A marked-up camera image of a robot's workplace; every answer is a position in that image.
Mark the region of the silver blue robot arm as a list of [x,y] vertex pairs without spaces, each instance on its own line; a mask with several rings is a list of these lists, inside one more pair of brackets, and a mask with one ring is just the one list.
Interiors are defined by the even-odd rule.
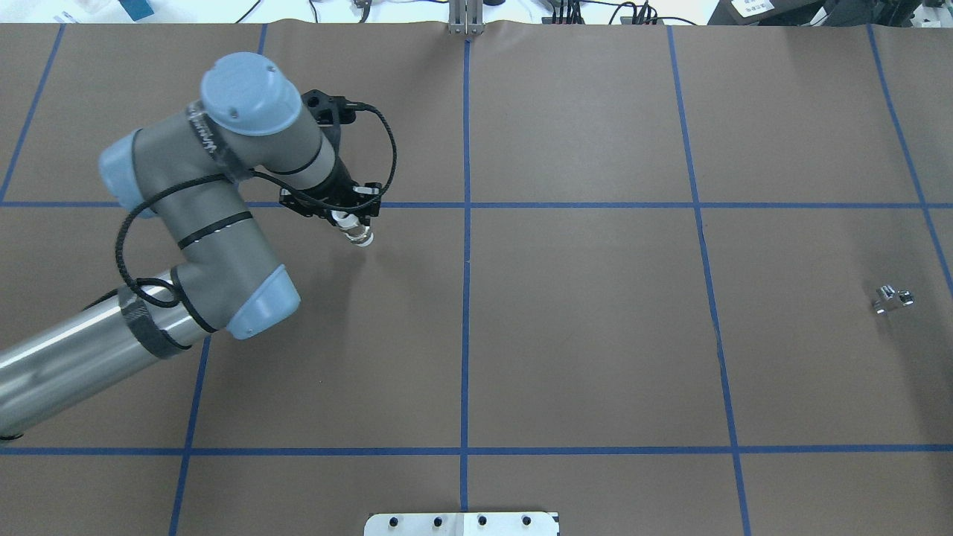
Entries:
[[279,204],[327,221],[351,244],[395,178],[360,184],[340,155],[341,127],[369,103],[300,94],[271,59],[239,51],[214,62],[183,112],[132,131],[98,160],[126,211],[115,238],[121,284],[80,313],[2,352],[2,444],[177,357],[218,331],[248,339],[292,316],[301,299],[239,185],[279,187]]

